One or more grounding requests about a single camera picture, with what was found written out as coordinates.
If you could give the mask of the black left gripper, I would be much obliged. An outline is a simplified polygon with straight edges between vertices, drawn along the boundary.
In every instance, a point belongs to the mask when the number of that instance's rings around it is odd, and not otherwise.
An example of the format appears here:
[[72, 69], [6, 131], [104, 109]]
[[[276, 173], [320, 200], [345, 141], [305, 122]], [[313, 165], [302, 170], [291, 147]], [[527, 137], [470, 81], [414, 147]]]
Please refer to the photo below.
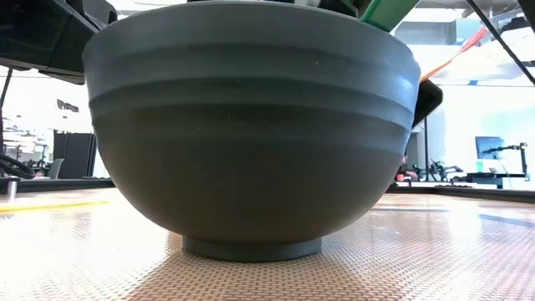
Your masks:
[[359, 10], [353, 0], [321, 0], [319, 7], [354, 18], [359, 16]]

